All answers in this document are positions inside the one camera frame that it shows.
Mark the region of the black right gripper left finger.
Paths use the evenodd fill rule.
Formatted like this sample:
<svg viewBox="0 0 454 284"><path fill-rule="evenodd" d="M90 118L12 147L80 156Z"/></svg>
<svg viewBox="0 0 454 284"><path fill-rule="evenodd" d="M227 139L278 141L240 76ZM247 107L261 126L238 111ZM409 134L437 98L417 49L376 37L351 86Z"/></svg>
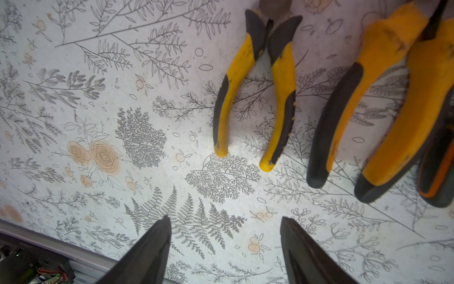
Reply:
<svg viewBox="0 0 454 284"><path fill-rule="evenodd" d="M170 245L171 221L164 216L97 283L162 284Z"/></svg>

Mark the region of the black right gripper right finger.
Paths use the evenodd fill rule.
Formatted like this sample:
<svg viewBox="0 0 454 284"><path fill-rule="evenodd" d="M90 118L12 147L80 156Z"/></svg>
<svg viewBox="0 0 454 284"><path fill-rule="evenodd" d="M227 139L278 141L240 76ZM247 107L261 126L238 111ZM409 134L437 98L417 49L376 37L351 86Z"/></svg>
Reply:
<svg viewBox="0 0 454 284"><path fill-rule="evenodd" d="M283 217L281 245L290 284L355 284L294 219Z"/></svg>

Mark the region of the dark orange striped pliers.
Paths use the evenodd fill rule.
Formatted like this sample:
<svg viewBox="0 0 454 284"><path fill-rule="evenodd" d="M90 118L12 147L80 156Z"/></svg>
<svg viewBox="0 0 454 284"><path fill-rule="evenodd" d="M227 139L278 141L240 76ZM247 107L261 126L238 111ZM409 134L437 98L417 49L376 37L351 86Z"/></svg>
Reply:
<svg viewBox="0 0 454 284"><path fill-rule="evenodd" d="M426 150L417 178L419 195L436 208L446 208L454 200L454 110L442 124Z"/></svg>

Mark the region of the small yellow diagonal pliers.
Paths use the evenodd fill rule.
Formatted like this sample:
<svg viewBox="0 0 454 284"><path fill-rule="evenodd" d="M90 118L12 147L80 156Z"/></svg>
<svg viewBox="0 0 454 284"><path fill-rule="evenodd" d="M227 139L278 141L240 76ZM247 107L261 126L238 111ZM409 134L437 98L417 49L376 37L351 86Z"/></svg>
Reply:
<svg viewBox="0 0 454 284"><path fill-rule="evenodd" d="M223 77L212 118L217 157L228 155L229 113L235 102L237 117L250 117L255 105L263 106L262 93L275 87L274 131L260 160L270 172L277 164L292 133L296 111L296 66L293 39L303 17L291 12L291 1L259 1L245 10L245 40Z"/></svg>

